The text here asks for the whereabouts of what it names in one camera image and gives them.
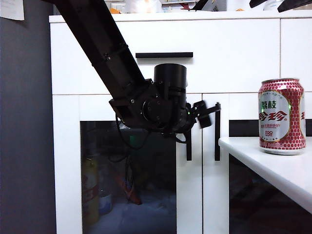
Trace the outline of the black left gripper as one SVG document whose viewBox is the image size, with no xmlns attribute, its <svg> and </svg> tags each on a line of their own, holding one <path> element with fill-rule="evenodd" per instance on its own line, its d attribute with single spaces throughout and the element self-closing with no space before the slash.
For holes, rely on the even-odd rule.
<svg viewBox="0 0 312 234">
<path fill-rule="evenodd" d="M 190 103 L 185 102 L 184 108 L 179 106 L 179 104 L 174 104 L 169 124 L 162 130 L 162 133 L 183 134 L 188 132 L 196 123 L 194 115 L 199 121 L 201 129 L 210 127 L 212 122 L 209 114 L 220 112 L 221 105 L 217 102 L 214 107 L 207 108 L 206 102 L 201 100 L 193 104 L 192 110 Z"/>
</svg>

